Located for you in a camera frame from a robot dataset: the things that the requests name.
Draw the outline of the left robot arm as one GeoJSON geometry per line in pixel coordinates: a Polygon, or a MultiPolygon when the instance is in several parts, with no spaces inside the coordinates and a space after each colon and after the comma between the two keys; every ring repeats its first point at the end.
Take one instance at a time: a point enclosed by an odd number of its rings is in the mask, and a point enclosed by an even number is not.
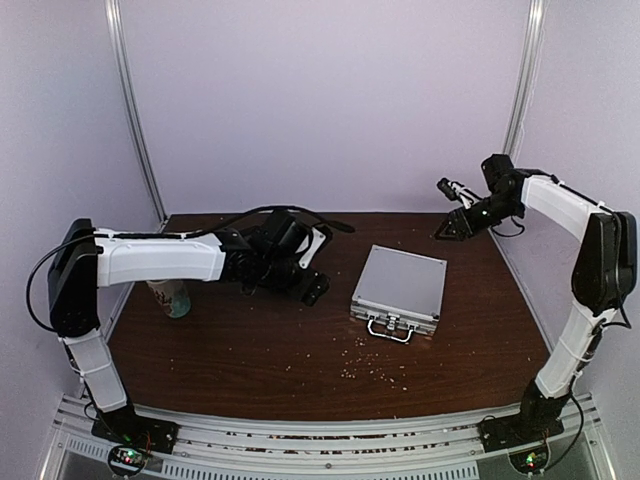
{"type": "Polygon", "coordinates": [[[99,289],[147,281],[237,283],[247,294],[262,288],[312,306],[330,285],[312,262],[331,239],[324,219],[308,225],[287,207],[271,208],[263,223],[241,231],[225,222],[190,232],[120,232],[80,218],[33,267],[49,268],[48,319],[34,322],[62,341],[106,429],[133,444],[144,424],[101,332],[99,289]]]}

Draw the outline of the aluminium poker case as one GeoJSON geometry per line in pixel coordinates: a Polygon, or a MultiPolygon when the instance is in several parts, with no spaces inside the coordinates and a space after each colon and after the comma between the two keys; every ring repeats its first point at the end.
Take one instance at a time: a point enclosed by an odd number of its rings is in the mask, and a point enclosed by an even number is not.
{"type": "Polygon", "coordinates": [[[432,337],[441,317],[447,262],[380,245],[371,247],[350,303],[350,316],[377,338],[407,344],[432,337]]]}

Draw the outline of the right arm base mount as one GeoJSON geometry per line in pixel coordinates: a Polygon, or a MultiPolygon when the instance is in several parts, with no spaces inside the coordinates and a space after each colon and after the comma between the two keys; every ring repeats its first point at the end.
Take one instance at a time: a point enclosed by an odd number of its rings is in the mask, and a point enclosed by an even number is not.
{"type": "Polygon", "coordinates": [[[551,465],[551,437],[564,432],[561,414],[569,400],[560,398],[524,398],[513,415],[489,415],[478,423],[485,453],[507,450],[517,473],[542,474],[551,465]]]}

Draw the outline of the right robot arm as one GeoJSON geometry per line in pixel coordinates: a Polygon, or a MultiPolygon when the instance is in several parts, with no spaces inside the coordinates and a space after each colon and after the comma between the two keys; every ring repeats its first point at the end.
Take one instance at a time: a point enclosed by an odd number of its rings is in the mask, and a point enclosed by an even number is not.
{"type": "Polygon", "coordinates": [[[551,424],[549,409],[561,409],[573,384],[591,362],[603,333],[631,326],[624,310],[638,277],[637,222],[569,187],[540,169],[518,168],[505,154],[481,164],[488,195],[441,178],[438,190],[458,208],[436,230],[438,240],[465,241],[499,226],[505,219],[535,211],[579,242],[571,272],[571,307],[549,359],[531,381],[513,419],[519,440],[535,440],[551,424]]]}

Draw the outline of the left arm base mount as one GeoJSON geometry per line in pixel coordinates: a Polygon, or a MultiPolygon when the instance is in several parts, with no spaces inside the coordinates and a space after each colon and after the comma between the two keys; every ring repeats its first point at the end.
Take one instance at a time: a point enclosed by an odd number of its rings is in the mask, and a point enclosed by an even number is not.
{"type": "Polygon", "coordinates": [[[106,463],[117,478],[131,479],[143,472],[155,453],[171,454],[177,440],[177,423],[144,417],[132,404],[104,413],[93,401],[84,409],[93,422],[91,434],[113,443],[106,463]]]}

